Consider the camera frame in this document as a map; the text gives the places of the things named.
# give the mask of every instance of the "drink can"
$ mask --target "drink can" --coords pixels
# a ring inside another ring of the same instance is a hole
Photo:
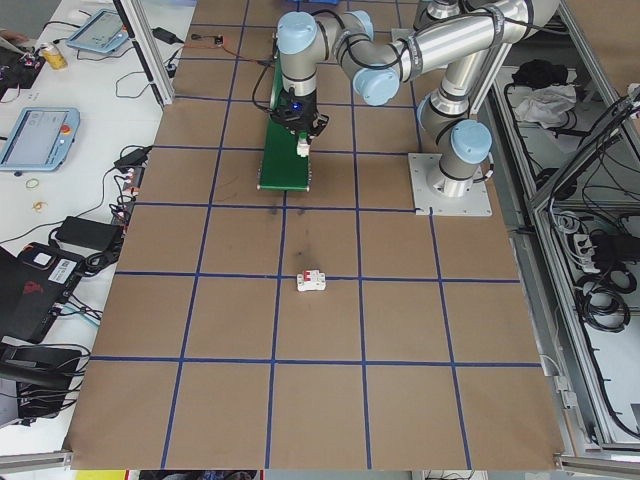
[[[60,53],[60,49],[51,43],[43,43],[40,46],[40,53],[54,70],[67,68],[67,61]]]

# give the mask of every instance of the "screen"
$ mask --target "screen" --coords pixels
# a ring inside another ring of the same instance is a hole
[[[73,41],[96,48],[105,48],[122,30],[122,20],[116,13],[104,12],[73,37]]]
[[[67,118],[64,111],[31,111],[22,120],[4,159],[5,165],[45,165]]]

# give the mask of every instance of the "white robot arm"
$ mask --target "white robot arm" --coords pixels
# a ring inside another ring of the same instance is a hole
[[[322,131],[326,117],[316,106],[316,65],[331,56],[356,93],[374,106],[393,98],[400,83],[448,65],[439,88],[425,97],[418,115],[443,153],[438,178],[433,179],[440,182],[438,191],[461,196],[491,147],[486,127],[464,120],[488,49],[532,35],[531,27],[545,25],[558,4],[559,0],[500,0],[467,11],[464,0],[422,0],[415,33],[387,44],[373,42],[373,25],[363,11],[288,13],[278,22],[283,89],[271,118],[303,141]]]

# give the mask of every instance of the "metal mounting plate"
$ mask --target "metal mounting plate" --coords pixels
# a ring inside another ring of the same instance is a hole
[[[437,165],[440,157],[439,154],[431,153],[409,154],[409,171],[416,215],[429,215],[433,210],[434,215],[445,217],[490,217],[491,204],[484,182],[474,183],[462,198],[447,198],[429,188],[427,172]]]

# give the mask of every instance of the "white cloth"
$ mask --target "white cloth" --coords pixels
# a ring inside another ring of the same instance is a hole
[[[567,122],[565,112],[575,104],[576,89],[573,85],[552,85],[531,92],[514,113],[520,122],[537,122],[543,128],[560,127]]]

